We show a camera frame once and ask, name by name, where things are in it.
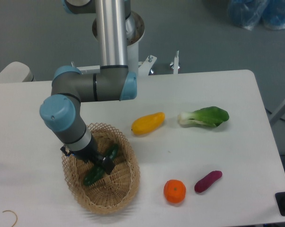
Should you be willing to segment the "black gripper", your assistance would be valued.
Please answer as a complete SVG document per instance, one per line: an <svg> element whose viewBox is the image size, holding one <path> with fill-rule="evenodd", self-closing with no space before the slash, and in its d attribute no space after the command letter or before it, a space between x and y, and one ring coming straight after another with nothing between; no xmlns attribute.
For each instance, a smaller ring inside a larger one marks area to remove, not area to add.
<svg viewBox="0 0 285 227"><path fill-rule="evenodd" d="M67 157L74 156L76 159L82 160L85 163L91 161L94 165L103 168L107 175L110 175L115 168L115 164L109 156L104 157L98 152L97 142L94 137L91 137L89 143L80 150L73 151L67 149L66 146L61 147L60 150Z"/></svg>

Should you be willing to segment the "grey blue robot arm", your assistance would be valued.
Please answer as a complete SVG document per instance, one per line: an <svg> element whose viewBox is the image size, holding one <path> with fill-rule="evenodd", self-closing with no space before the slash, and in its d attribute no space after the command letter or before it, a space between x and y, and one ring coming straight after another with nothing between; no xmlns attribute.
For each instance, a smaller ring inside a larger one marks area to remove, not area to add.
<svg viewBox="0 0 285 227"><path fill-rule="evenodd" d="M65 0L71 14L96 14L97 38L100 45L100 71L83 74L74 66L56 70L50 97L40 106L45 125L64 144L65 155L91 161L107 174L114 169L110 155L98 152L97 143L80 116L82 102L131 100L137 96L136 74L129 70L127 41L134 24L128 0Z"/></svg>

